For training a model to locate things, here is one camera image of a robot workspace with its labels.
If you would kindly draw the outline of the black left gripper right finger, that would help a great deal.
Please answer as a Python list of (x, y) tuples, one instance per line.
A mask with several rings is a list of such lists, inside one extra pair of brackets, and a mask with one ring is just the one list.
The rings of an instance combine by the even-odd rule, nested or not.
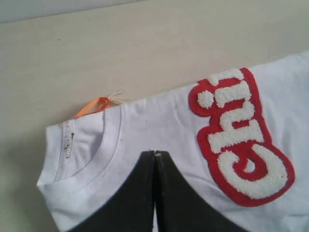
[(166, 151), (155, 153), (156, 216), (160, 232), (238, 232), (239, 226), (208, 205)]

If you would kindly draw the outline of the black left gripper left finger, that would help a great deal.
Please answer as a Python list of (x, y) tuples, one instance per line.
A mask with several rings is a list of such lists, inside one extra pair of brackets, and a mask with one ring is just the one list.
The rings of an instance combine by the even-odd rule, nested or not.
[(144, 151), (118, 191), (71, 232), (151, 232), (155, 152)]

